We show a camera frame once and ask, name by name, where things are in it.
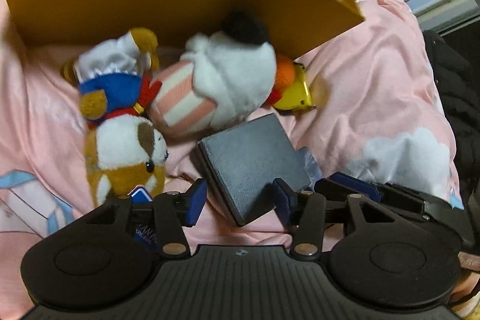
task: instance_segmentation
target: white plush toy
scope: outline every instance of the white plush toy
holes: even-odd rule
[[[265,26],[233,13],[222,31],[196,34],[180,62],[162,71],[162,87],[147,110],[164,135],[179,137],[243,121],[267,100],[275,81],[275,51]]]

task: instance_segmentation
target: pink bedsheet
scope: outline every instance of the pink bedsheet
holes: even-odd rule
[[[392,180],[459,205],[453,133],[442,114],[417,21],[403,0],[357,0],[366,21],[302,56],[309,82],[321,75],[330,98],[323,111],[280,117],[296,148],[307,146],[325,175],[343,170],[365,180]],[[31,302],[19,265],[25,251],[93,207],[83,161],[85,122],[77,91],[58,65],[86,48],[27,49],[0,0],[0,319],[18,319]],[[267,114],[259,109],[253,117]],[[198,172],[195,140],[170,146],[166,190],[185,190]],[[199,243],[284,244],[274,212],[231,227],[209,196]],[[330,230],[324,248],[341,233]]]

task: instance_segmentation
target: orange plush ball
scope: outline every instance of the orange plush ball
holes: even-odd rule
[[[277,73],[275,74],[274,90],[284,91],[287,87],[290,87],[295,80],[295,67],[293,60],[285,55],[279,55],[277,53]]]

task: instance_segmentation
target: circular pad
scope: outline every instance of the circular pad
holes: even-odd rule
[[[113,224],[74,224],[23,257],[23,283],[35,302],[59,310],[92,310],[143,286],[153,262],[144,246]]]
[[[96,274],[108,266],[109,251],[91,244],[77,244],[61,250],[55,257],[57,268],[69,275]]]
[[[446,303],[460,265],[450,248],[413,224],[370,223],[333,247],[329,271],[360,300],[412,309]]]

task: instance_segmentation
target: yellow plush toy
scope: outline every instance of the yellow plush toy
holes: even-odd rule
[[[324,90],[316,90],[317,102],[310,93],[307,84],[305,67],[302,64],[294,63],[287,56],[276,53],[277,72],[275,74],[275,84],[266,103],[272,105],[280,111],[311,110],[326,104],[327,95]]]
[[[87,180],[96,206],[110,195],[144,186],[152,198],[165,183],[168,157],[162,134],[144,117],[121,115],[90,131],[85,143]]]

